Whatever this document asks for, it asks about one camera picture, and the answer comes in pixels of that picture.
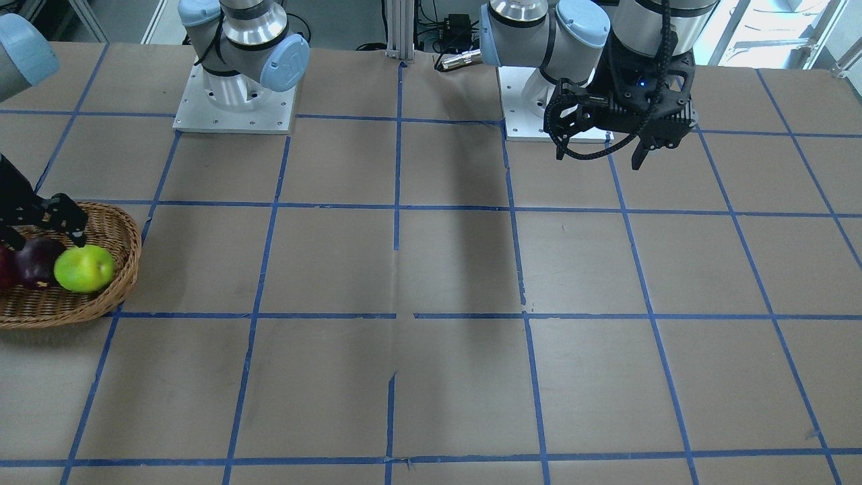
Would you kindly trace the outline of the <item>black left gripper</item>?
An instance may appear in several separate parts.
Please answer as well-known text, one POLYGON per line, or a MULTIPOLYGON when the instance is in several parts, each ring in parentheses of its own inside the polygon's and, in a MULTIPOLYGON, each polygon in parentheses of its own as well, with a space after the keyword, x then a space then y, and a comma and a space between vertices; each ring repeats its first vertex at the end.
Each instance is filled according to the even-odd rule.
POLYGON ((592 111, 590 120, 603 130, 633 134, 649 108, 650 122, 638 132, 631 168, 640 170, 652 150, 674 150, 698 122, 692 106, 696 70, 692 50, 672 55, 664 77, 655 56, 641 55, 619 40, 607 44, 588 91, 607 99, 607 106, 592 111))

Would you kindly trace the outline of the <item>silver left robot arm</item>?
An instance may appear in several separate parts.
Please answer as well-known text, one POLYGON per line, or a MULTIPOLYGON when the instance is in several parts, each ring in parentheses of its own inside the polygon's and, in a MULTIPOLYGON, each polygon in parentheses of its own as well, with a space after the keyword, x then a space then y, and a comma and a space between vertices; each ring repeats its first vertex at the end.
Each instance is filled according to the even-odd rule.
POLYGON ((535 69, 551 89, 542 131, 557 160, 604 158, 636 141, 631 167, 676 150, 699 122, 694 45, 715 1, 489 1, 479 18, 485 64, 535 69))

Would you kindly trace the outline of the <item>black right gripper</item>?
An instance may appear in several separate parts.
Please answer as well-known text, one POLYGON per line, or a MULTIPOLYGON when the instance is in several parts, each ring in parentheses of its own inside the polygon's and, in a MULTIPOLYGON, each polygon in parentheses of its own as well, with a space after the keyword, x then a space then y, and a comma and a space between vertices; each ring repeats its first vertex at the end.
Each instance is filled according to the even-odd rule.
POLYGON ((65 193, 37 195, 27 178, 6 156, 1 162, 1 243, 21 251, 26 239, 13 227, 35 225, 64 234, 75 247, 87 243, 88 214, 65 193))

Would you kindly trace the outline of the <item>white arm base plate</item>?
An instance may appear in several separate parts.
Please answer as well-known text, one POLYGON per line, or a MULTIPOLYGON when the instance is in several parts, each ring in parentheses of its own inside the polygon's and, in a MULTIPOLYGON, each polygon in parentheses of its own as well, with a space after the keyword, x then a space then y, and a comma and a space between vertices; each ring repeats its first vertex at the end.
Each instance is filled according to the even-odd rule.
POLYGON ((198 134, 287 135, 298 84, 274 92, 243 74, 216 76, 203 65, 191 68, 173 129, 198 134))
POLYGON ((506 138, 549 142, 543 115, 552 95, 551 83, 532 67, 499 67, 498 81, 506 138))

